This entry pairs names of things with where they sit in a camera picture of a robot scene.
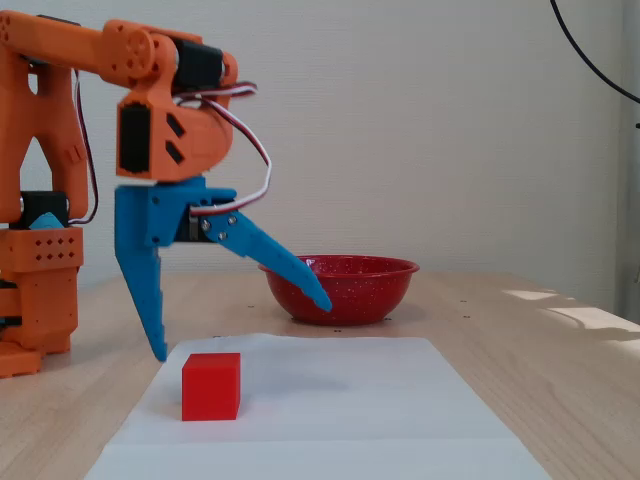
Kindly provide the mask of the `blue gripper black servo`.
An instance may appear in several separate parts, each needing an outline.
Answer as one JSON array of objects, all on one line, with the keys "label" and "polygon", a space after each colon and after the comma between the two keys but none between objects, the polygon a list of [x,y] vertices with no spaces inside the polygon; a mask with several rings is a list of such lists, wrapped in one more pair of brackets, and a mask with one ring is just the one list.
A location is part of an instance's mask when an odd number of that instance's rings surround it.
[{"label": "blue gripper black servo", "polygon": [[192,207],[234,200],[230,188],[209,188],[202,176],[152,186],[123,185],[115,190],[115,254],[152,353],[167,359],[163,324],[161,260],[156,248],[175,242],[214,241],[248,257],[298,287],[323,311],[332,303],[310,267],[238,211],[202,216]]}]

